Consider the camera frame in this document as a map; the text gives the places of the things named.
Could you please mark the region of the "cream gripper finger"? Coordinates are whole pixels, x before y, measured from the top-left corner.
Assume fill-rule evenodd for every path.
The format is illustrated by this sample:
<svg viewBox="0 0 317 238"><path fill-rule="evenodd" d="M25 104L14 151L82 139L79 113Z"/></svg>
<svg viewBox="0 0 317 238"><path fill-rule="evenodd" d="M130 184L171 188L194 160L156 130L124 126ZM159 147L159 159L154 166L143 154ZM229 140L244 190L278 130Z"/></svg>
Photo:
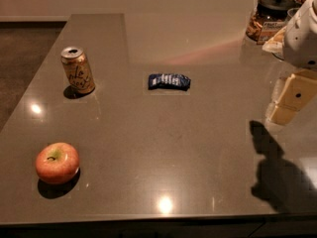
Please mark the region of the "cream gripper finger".
<svg viewBox="0 0 317 238"><path fill-rule="evenodd" d="M277 105L293 111L300 111L317 94L317 80L292 74L285 82Z"/></svg>
<svg viewBox="0 0 317 238"><path fill-rule="evenodd" d="M286 125L295 117L296 114L296 111L272 105L268 109L268 120L278 125Z"/></svg>

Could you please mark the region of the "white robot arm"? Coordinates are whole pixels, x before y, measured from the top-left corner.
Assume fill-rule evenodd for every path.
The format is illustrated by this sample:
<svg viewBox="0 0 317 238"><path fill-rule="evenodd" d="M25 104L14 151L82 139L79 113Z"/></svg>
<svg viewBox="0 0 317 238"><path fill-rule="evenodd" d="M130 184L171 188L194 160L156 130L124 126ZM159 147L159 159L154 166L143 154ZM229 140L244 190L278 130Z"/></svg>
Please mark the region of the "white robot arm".
<svg viewBox="0 0 317 238"><path fill-rule="evenodd" d="M317 0L306 0L286 25L284 61L295 71L274 86L266 119L288 124L317 94Z"/></svg>

